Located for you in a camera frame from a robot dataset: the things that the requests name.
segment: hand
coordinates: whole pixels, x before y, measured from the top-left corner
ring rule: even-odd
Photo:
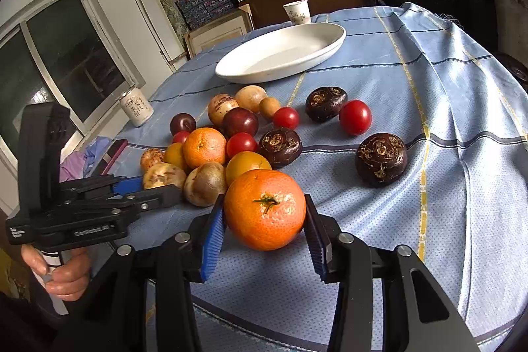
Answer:
[[[51,273],[51,281],[46,283],[46,291],[64,301],[76,301],[88,286],[90,257],[86,248],[72,249],[71,259]],[[44,276],[49,267],[33,246],[22,245],[22,259],[35,273]]]

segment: blue tablecloth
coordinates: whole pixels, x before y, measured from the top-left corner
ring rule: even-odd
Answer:
[[[336,11],[312,21],[338,23],[347,37],[329,60],[283,80],[265,82],[268,95],[301,116],[304,150],[283,172],[310,193],[323,214],[371,246],[409,244],[424,260],[466,321],[482,351],[504,339],[528,296],[528,97],[489,52],[455,24],[410,3]],[[200,53],[152,96],[153,117],[130,123],[118,138],[130,142],[113,168],[140,175],[149,147],[171,142],[169,122],[188,112],[209,123],[207,105],[242,86],[215,76],[216,63],[246,40],[291,23],[259,29]],[[365,138],[347,136],[337,118],[315,124],[306,96],[320,86],[344,88],[373,115],[368,134],[390,132],[408,145],[403,177],[382,189],[365,187],[354,152]],[[262,121],[259,139],[270,125]],[[189,204],[153,211],[122,243],[161,244],[208,212]],[[303,234],[274,252],[256,252],[229,233],[215,273],[192,285],[207,352],[323,351],[337,284],[321,283]],[[153,303],[149,292],[149,306]],[[155,350],[155,312],[149,312],[149,350]],[[381,286],[375,283],[372,349],[382,348]]]

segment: white plate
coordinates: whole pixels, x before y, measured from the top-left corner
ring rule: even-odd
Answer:
[[[258,36],[228,52],[218,76],[241,84],[278,80],[303,72],[334,55],[345,40],[339,24],[308,23]]]

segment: orange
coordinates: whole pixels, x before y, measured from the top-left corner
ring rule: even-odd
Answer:
[[[272,251],[290,243],[303,228],[306,201],[291,176],[276,170],[248,170],[225,194],[224,214],[242,243]]]
[[[218,130],[200,127],[187,137],[183,144],[183,155],[191,169],[208,161],[225,163],[225,138]]]
[[[252,151],[242,151],[235,154],[227,167],[225,168],[225,181],[228,186],[237,179],[240,175],[248,170],[253,169],[268,169],[271,170],[269,161],[262,155]]]
[[[175,144],[170,144],[163,155],[163,161],[171,165],[178,166],[181,170],[185,171],[188,174],[191,169],[187,166],[185,158],[183,157],[183,144],[181,142],[176,142]]]

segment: window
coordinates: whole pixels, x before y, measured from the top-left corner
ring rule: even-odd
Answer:
[[[144,83],[97,0],[35,0],[0,28],[0,155],[16,170],[25,105],[70,109],[70,153],[121,92]]]

